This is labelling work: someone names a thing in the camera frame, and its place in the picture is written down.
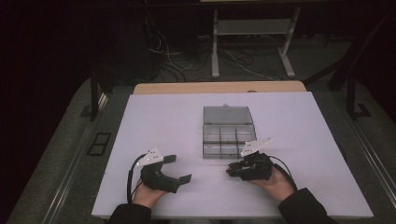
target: hand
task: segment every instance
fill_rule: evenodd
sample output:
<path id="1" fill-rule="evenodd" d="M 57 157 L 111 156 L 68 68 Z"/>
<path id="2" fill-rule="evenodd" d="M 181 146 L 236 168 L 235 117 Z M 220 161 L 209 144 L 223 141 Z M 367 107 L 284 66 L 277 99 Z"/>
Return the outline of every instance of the hand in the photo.
<path id="1" fill-rule="evenodd" d="M 268 180 L 260 179 L 250 180 L 248 182 L 267 191 L 267 193 L 273 199 L 279 202 L 283 202 L 283 200 L 285 200 L 294 193 L 294 189 L 289 183 L 288 179 L 283 176 L 280 171 L 278 171 L 275 167 L 273 167 L 272 169 L 272 175 Z"/>
<path id="2" fill-rule="evenodd" d="M 148 208 L 154 207 L 155 203 L 167 192 L 159 189 L 151 189 L 142 183 L 139 179 L 136 184 L 138 187 L 134 192 L 132 203 L 137 203 Z"/>

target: white table surface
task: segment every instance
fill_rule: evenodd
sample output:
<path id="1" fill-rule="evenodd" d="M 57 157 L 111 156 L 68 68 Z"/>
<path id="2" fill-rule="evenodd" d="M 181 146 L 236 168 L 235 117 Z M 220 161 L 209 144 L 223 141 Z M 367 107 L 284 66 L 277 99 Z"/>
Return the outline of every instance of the white table surface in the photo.
<path id="1" fill-rule="evenodd" d="M 202 157 L 204 106 L 224 104 L 249 107 L 257 138 L 274 138 L 262 152 L 285 162 L 297 187 L 309 188 L 329 216 L 373 216 L 311 92 L 131 95 L 92 215 L 107 218 L 126 203 L 132 163 L 158 147 L 164 156 L 177 155 L 164 174 L 192 174 L 192 180 L 164 195 L 153 218 L 280 217 L 278 203 L 264 191 L 226 174 L 234 161 Z M 139 176 L 135 168 L 133 186 Z"/>

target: black sleeve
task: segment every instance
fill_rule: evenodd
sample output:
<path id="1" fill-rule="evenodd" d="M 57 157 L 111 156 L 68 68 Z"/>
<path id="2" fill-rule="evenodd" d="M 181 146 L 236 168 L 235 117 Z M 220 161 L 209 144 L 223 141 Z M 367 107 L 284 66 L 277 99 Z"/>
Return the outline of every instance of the black sleeve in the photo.
<path id="1" fill-rule="evenodd" d="M 308 189 L 300 189 L 279 205 L 288 224 L 333 224 L 326 209 Z"/>
<path id="2" fill-rule="evenodd" d="M 132 203 L 123 203 L 117 206 L 108 221 L 109 224 L 149 224 L 151 209 L 146 206 Z"/>

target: clear plastic box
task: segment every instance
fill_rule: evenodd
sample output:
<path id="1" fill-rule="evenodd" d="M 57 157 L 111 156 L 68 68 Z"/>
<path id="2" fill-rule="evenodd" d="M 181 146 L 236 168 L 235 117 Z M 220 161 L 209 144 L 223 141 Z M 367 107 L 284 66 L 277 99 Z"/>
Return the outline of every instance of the clear plastic box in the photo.
<path id="1" fill-rule="evenodd" d="M 247 106 L 205 106 L 204 159 L 239 159 L 246 142 L 256 140 Z"/>

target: person's left hand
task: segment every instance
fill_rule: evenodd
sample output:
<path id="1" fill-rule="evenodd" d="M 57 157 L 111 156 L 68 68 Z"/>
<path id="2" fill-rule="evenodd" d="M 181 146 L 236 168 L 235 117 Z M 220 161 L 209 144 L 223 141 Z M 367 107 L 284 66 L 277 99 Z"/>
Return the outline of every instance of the person's left hand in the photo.
<path id="1" fill-rule="evenodd" d="M 142 180 L 137 181 L 137 189 L 134 192 L 134 199 L 132 203 L 137 203 L 148 208 L 154 207 L 155 203 L 167 192 L 159 189 L 151 189 L 142 183 Z"/>

